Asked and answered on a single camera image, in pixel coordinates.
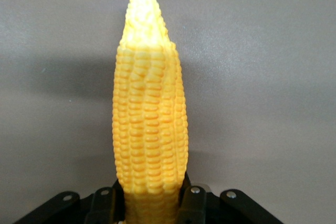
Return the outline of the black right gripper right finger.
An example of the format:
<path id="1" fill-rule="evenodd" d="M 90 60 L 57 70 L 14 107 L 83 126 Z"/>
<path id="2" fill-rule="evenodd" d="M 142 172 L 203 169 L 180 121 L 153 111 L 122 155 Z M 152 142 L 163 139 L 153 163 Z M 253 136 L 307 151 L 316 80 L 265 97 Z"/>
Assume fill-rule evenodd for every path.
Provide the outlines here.
<path id="1" fill-rule="evenodd" d="M 180 191 L 178 223 L 281 224 L 282 222 L 238 189 L 219 196 L 192 185 L 186 174 Z"/>

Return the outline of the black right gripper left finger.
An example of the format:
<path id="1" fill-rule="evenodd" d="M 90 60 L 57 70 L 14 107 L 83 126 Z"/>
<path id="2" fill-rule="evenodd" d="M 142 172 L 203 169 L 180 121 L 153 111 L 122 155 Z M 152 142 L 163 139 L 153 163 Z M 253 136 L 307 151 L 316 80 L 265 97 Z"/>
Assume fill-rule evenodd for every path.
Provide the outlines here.
<path id="1" fill-rule="evenodd" d="M 61 192 L 16 223 L 119 223 L 124 220 L 123 192 L 118 182 L 81 198 L 74 191 Z"/>

